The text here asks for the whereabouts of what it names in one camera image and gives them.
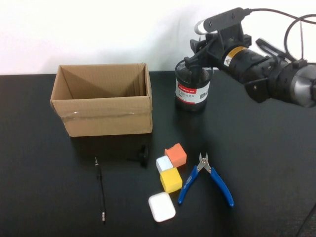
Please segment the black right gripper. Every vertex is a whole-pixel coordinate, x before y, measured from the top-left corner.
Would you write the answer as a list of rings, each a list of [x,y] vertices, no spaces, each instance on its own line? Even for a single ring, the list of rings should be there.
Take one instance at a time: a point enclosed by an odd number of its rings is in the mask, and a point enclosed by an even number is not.
[[[238,77],[236,69],[224,64],[225,58],[233,49],[239,46],[249,48],[250,45],[251,36],[245,35],[238,23],[216,33],[208,33],[202,41],[191,39],[190,48],[194,55],[185,57],[184,62],[196,75],[199,75],[198,69],[201,68],[218,68],[232,77]]]

